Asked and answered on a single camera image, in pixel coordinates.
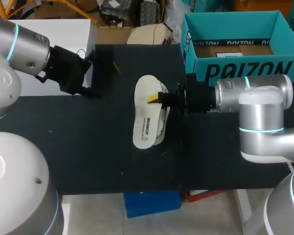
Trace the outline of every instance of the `black table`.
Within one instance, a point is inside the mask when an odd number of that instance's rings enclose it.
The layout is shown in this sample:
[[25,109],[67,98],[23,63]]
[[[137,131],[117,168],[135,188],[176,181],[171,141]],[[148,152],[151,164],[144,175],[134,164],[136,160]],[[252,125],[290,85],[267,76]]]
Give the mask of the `black table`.
[[[136,82],[151,74],[175,90],[185,75],[179,46],[96,50],[101,58],[113,56],[122,72],[105,75],[103,99],[20,97],[0,121],[0,131],[39,147],[60,193],[273,188],[290,173],[287,164],[243,159],[237,114],[181,117],[172,109],[164,142],[137,149],[132,142]],[[293,126],[294,103],[285,112],[285,127]]]

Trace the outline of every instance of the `white box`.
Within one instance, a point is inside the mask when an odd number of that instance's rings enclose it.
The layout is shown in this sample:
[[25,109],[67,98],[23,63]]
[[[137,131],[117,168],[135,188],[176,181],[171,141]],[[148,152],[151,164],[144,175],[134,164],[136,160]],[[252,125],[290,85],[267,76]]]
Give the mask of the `white box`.
[[[12,22],[48,37],[51,47],[57,45],[75,53],[82,49],[86,54],[95,49],[95,26],[88,19],[14,20]],[[78,55],[84,58],[85,53],[82,50]],[[41,83],[31,75],[17,73],[22,81],[21,96],[70,95],[60,91],[59,84],[55,81],[47,80]],[[92,73],[93,66],[85,74],[84,87],[91,86]]]

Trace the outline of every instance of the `blue box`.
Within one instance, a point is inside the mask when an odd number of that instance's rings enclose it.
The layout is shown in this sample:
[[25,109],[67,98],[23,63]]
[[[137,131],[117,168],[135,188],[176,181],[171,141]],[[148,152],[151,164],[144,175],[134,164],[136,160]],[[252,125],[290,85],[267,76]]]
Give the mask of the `blue box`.
[[[195,47],[255,45],[269,47],[271,54],[198,58],[195,52]],[[185,14],[180,47],[186,73],[210,85],[266,74],[287,74],[294,81],[294,32],[278,11]]]
[[181,198],[178,192],[129,192],[124,193],[128,218],[179,209]]

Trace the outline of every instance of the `plastic bag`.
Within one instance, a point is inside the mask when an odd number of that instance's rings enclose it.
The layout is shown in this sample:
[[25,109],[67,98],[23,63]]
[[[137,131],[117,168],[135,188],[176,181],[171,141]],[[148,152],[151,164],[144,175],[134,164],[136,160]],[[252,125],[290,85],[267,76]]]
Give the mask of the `plastic bag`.
[[172,43],[181,42],[183,17],[185,13],[190,12],[190,6],[182,0],[170,0],[170,4],[165,6],[165,23],[173,30],[170,37]]

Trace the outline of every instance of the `shoe insole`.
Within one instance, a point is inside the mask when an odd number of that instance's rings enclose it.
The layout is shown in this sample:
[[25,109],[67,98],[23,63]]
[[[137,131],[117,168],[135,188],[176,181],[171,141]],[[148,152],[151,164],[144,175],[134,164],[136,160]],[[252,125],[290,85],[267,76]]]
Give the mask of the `shoe insole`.
[[133,143],[139,149],[150,148],[156,142],[162,104],[148,104],[147,98],[161,91],[160,81],[152,75],[141,77],[136,84]]

